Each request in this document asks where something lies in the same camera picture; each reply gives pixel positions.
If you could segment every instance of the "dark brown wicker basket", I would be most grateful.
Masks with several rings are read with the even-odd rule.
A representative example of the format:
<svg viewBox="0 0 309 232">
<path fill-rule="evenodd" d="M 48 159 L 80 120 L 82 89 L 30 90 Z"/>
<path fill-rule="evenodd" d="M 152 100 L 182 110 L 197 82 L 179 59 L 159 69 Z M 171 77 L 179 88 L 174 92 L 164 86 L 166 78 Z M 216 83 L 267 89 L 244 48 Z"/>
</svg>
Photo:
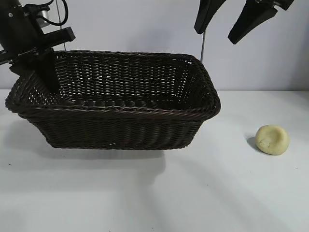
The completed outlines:
<svg viewBox="0 0 309 232">
<path fill-rule="evenodd" d="M 221 108 L 208 73 L 193 56 L 59 51 L 55 59 L 59 94 L 31 73 L 19 78 L 6 99 L 6 107 L 53 147 L 182 148 Z"/>
</svg>

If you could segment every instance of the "dough ball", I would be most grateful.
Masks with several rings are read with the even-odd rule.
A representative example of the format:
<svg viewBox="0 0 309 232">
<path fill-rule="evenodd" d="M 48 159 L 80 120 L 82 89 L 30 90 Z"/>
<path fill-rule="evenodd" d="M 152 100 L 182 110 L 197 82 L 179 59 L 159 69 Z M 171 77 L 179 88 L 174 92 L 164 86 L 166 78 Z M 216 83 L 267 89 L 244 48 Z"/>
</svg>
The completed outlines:
<svg viewBox="0 0 309 232">
<path fill-rule="evenodd" d="M 261 127 L 255 136 L 257 147 L 270 155 L 281 155 L 290 145 L 288 133 L 280 126 L 266 125 Z"/>
</svg>

